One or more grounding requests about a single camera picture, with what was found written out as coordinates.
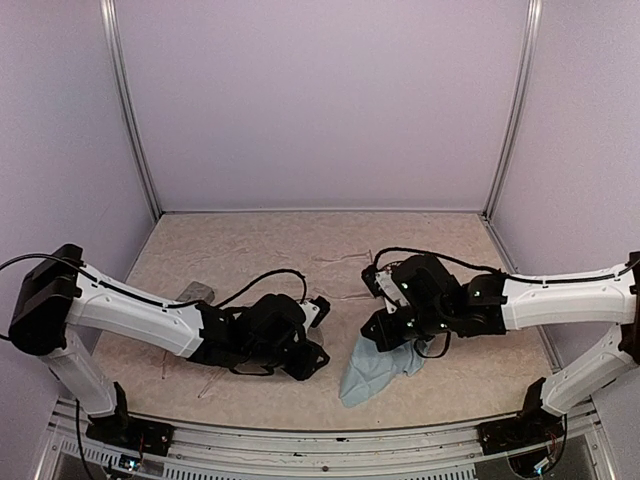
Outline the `large blue cleaning cloth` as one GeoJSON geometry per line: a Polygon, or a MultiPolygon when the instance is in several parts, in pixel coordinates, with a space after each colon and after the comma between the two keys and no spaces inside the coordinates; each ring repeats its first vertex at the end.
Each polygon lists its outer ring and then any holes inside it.
{"type": "Polygon", "coordinates": [[[413,376],[424,363],[410,343],[379,352],[374,341],[359,335],[342,376],[339,399],[346,408],[356,407],[379,394],[396,376],[413,376]]]}

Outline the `red lens sunglasses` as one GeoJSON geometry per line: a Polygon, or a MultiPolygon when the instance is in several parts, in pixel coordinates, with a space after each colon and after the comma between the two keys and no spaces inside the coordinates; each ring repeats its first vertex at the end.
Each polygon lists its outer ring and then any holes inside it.
{"type": "Polygon", "coordinates": [[[211,395],[211,390],[226,373],[222,367],[205,366],[193,363],[185,358],[165,351],[160,362],[160,379],[193,380],[198,385],[196,398],[204,399],[211,395]]]}

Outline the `pink glasses case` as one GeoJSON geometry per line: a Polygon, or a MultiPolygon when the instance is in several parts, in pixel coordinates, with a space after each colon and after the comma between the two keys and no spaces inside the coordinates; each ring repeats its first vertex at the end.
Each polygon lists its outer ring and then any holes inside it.
{"type": "Polygon", "coordinates": [[[305,340],[308,344],[317,347],[324,346],[324,335],[321,328],[309,328],[305,334],[305,340]]]}

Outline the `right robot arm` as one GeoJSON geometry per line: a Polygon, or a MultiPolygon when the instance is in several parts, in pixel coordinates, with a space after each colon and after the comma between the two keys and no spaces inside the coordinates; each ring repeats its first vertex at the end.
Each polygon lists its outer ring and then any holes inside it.
{"type": "Polygon", "coordinates": [[[504,335],[552,324],[608,322],[608,332],[587,352],[526,391],[513,417],[478,425],[484,454],[549,441],[566,433],[574,405],[639,365],[639,255],[608,269],[552,276],[514,276],[474,266],[460,283],[446,268],[450,257],[405,249],[407,259],[377,263],[361,273],[370,293],[385,302],[362,327],[379,352],[443,334],[460,338],[504,335]]]}

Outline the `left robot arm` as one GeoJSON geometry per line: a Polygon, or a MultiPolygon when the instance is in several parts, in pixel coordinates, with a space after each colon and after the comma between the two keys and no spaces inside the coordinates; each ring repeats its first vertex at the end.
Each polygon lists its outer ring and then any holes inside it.
{"type": "Polygon", "coordinates": [[[110,279],[85,263],[82,248],[74,244],[52,254],[18,256],[1,266],[25,260],[38,264],[22,281],[2,338],[41,359],[75,396],[76,412],[87,415],[87,437],[104,444],[164,456],[174,428],[130,415],[124,389],[103,374],[74,332],[76,326],[138,340],[233,374],[254,365],[259,376],[281,370],[304,381],[330,360],[308,336],[330,311],[323,297],[266,294],[242,307],[203,299],[172,302],[110,279]]]}

